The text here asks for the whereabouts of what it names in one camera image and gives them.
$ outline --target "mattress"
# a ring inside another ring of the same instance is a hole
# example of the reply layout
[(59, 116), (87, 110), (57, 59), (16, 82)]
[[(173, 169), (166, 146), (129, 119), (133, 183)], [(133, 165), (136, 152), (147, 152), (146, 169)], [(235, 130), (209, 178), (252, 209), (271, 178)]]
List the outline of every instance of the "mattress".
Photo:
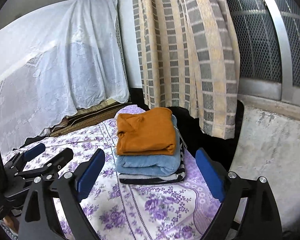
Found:
[[(144, 112), (136, 105), (126, 106), (119, 113)], [(3, 157), (6, 163), (15, 153), (24, 152), (39, 143), (46, 151), (29, 162), (24, 170), (42, 167), (65, 148), (71, 148), (74, 158), (59, 175), (74, 171), (81, 162), (91, 158), (101, 148), (105, 165), (87, 199), (81, 207), (101, 239), (200, 239), (220, 202), (213, 198), (196, 163), (185, 151), (186, 177), (183, 182), (166, 185), (126, 185), (118, 180), (114, 149), (117, 143), (116, 116), (98, 125), (63, 135), (47, 137)], [(62, 229), (73, 239), (59, 199), (54, 199)]]

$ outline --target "curtain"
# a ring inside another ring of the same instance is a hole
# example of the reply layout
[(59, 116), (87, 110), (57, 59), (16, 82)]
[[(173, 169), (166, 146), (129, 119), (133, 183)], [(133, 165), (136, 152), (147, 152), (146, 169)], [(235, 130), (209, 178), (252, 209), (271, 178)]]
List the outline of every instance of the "curtain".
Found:
[(68, 0), (0, 30), (0, 149), (129, 89), (116, 37), (117, 0)]
[(132, 0), (145, 104), (233, 138), (240, 55), (226, 0)]

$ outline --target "blue gripper pad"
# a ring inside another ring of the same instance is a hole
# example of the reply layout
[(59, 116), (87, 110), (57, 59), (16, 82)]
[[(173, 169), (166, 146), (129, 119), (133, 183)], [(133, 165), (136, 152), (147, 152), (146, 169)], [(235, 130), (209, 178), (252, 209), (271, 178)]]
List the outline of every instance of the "blue gripper pad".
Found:
[(212, 196), (222, 202), (226, 197), (223, 180), (226, 170), (220, 163), (212, 161), (202, 148), (197, 150), (195, 161)]
[(46, 146), (43, 143), (38, 144), (37, 146), (33, 147), (32, 149), (26, 151), (24, 153), (24, 160), (29, 162), (33, 160), (35, 157), (39, 156), (46, 150)]
[(79, 203), (89, 196), (90, 191), (103, 168), (103, 165), (105, 165), (105, 160), (105, 152), (101, 149), (98, 149), (90, 158), (90, 160), (84, 163), (87, 164), (86, 169), (80, 178), (76, 180), (77, 199)]

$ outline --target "white embroidered drape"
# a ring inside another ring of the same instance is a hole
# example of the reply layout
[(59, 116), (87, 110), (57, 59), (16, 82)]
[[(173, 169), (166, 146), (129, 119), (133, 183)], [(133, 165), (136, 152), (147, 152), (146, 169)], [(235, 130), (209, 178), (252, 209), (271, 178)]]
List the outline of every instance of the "white embroidered drape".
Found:
[(104, 99), (127, 102), (116, 39), (117, 0), (69, 0), (0, 30), (0, 148)]

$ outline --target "bolt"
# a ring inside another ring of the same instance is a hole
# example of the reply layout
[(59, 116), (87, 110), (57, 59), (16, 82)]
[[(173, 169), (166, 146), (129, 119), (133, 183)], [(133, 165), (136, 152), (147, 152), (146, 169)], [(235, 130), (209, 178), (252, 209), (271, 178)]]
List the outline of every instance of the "bolt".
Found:
[(229, 176), (229, 178), (234, 179), (237, 177), (237, 174), (235, 172), (231, 171), (228, 173), (228, 176)]
[(265, 177), (260, 177), (259, 180), (261, 181), (261, 183), (266, 183), (267, 179)]
[(66, 172), (64, 175), (63, 175), (66, 179), (69, 179), (72, 177), (72, 172)]
[(34, 183), (39, 183), (41, 181), (41, 177), (35, 177), (33, 182)]

